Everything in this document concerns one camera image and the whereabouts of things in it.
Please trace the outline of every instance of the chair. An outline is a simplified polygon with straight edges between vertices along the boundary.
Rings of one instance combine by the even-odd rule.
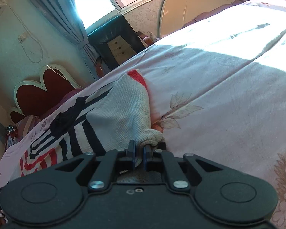
[[[143,51],[145,46],[139,38],[147,46],[153,44],[153,41],[142,32],[135,33],[122,15],[111,19],[90,33],[88,35],[89,43],[100,55],[96,61],[98,77],[101,78],[104,76],[101,67],[102,61],[104,61],[110,70],[113,70],[137,53]]]

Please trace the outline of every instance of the screw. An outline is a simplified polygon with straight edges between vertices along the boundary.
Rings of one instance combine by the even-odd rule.
[[[100,188],[105,187],[105,184],[102,181],[93,181],[89,185],[90,185],[90,188],[93,188],[93,189],[100,189]]]
[[[129,189],[126,191],[127,194],[134,194],[134,190],[133,189]]]
[[[137,193],[142,193],[144,190],[142,188],[136,188],[134,191],[136,191]]]
[[[175,188],[187,188],[188,187],[188,182],[183,181],[183,180],[178,180],[178,181],[175,181],[173,183],[173,185],[174,185]]]

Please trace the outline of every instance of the red headboard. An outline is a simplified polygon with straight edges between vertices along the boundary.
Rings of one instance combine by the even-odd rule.
[[[14,99],[17,108],[10,110],[10,119],[16,123],[28,115],[41,116],[78,88],[81,87],[62,66],[47,65],[40,71],[40,83],[28,80],[16,85]]]

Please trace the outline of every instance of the white cable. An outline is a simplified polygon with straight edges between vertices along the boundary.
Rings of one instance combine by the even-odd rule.
[[[38,62],[34,62],[34,61],[28,56],[28,54],[26,53],[26,51],[25,51],[25,49],[24,49],[24,46],[23,46],[22,43],[20,42],[20,44],[21,44],[21,46],[22,46],[22,49],[23,49],[25,55],[26,55],[26,56],[28,57],[28,59],[29,59],[32,63],[34,63],[34,64],[37,64],[37,63],[41,62],[42,59],[43,59],[43,50],[42,50],[41,44],[39,43],[39,41],[38,41],[35,37],[33,37],[32,33],[29,31],[29,29],[28,29],[27,26],[23,23],[23,21],[19,18],[19,16],[15,13],[15,11],[11,8],[11,6],[10,6],[8,3],[7,3],[7,5],[9,6],[9,8],[10,8],[11,11],[13,12],[13,14],[16,16],[16,18],[19,20],[19,22],[22,24],[22,26],[24,27],[24,29],[25,29],[25,30],[28,32],[28,34],[31,36],[31,38],[32,38],[34,41],[36,41],[37,44],[40,46],[40,49],[41,49],[41,59],[40,59]]]

